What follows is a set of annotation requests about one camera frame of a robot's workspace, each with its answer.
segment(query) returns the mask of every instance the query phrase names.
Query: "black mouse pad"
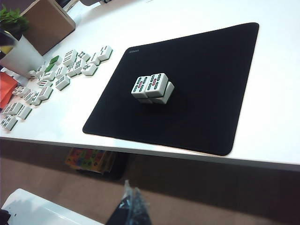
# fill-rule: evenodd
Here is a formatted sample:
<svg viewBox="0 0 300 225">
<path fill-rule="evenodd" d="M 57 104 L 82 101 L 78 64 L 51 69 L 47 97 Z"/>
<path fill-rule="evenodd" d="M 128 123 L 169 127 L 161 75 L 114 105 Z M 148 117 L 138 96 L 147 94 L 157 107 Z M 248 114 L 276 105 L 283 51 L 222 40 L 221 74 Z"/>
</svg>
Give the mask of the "black mouse pad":
<svg viewBox="0 0 300 225">
<path fill-rule="evenodd" d="M 246 23 L 128 48 L 83 132 L 227 155 L 258 28 Z M 137 77 L 157 73 L 175 86 L 168 103 L 139 103 L 131 95 Z"/>
</svg>

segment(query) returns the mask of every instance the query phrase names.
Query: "green mahjong tile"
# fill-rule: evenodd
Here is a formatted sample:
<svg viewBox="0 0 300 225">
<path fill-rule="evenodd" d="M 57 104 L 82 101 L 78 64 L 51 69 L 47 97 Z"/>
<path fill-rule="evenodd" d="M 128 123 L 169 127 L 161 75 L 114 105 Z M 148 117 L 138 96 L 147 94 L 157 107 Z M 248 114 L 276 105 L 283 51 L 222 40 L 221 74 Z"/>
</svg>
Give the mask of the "green mahjong tile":
<svg viewBox="0 0 300 225">
<path fill-rule="evenodd" d="M 45 70 L 45 73 L 49 72 L 53 66 L 54 66 L 54 63 L 49 64 L 49 66 Z"/>
<path fill-rule="evenodd" d="M 58 59 L 59 59 L 59 55 L 57 55 L 57 56 L 55 56 L 54 58 L 52 58 L 51 60 L 50 60 L 50 63 L 49 64 L 52 64 L 52 63 L 55 63 Z"/>
</svg>

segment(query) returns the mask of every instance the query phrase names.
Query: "mouse pad logo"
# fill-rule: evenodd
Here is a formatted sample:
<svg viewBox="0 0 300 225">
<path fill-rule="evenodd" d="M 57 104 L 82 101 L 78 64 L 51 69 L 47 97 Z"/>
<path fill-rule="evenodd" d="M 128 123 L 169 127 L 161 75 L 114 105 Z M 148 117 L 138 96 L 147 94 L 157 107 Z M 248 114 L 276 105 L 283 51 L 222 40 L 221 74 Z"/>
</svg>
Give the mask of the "mouse pad logo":
<svg viewBox="0 0 300 225">
<path fill-rule="evenodd" d="M 137 53 L 137 52 L 139 52 L 138 49 L 129 51 L 129 53 Z"/>
</svg>

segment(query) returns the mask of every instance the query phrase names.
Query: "white desk surface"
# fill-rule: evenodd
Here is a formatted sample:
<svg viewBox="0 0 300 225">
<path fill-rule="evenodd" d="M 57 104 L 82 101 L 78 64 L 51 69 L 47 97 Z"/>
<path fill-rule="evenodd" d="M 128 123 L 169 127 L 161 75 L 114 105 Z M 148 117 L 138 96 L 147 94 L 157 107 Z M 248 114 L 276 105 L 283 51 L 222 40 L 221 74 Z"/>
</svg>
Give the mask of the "white desk surface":
<svg viewBox="0 0 300 225">
<path fill-rule="evenodd" d="M 299 0 L 115 0 L 89 11 L 81 3 L 75 7 L 77 11 L 71 13 L 76 30 L 44 56 L 46 61 L 72 48 L 92 54 L 105 44 L 114 49 L 111 59 L 93 77 L 74 77 L 62 92 L 54 88 L 47 102 L 32 106 L 26 121 L 18 122 L 11 132 L 2 129 L 1 138 L 234 164 L 274 162 L 300 171 Z M 257 22 L 260 28 L 229 155 L 217 157 L 82 132 L 128 47 L 248 22 Z M 28 86 L 38 90 L 36 81 Z M 23 102 L 19 97 L 13 101 Z"/>
</svg>

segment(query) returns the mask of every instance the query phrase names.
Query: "cardboard box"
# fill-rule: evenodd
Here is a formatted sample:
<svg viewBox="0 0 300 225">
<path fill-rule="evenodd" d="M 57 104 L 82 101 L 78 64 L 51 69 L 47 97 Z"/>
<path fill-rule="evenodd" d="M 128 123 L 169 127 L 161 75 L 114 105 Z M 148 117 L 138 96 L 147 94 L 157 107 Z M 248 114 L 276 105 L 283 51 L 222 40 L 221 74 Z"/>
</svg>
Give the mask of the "cardboard box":
<svg viewBox="0 0 300 225">
<path fill-rule="evenodd" d="M 55 0 L 36 0 L 22 15 L 29 20 L 23 35 L 41 55 L 75 30 L 75 22 Z"/>
</svg>

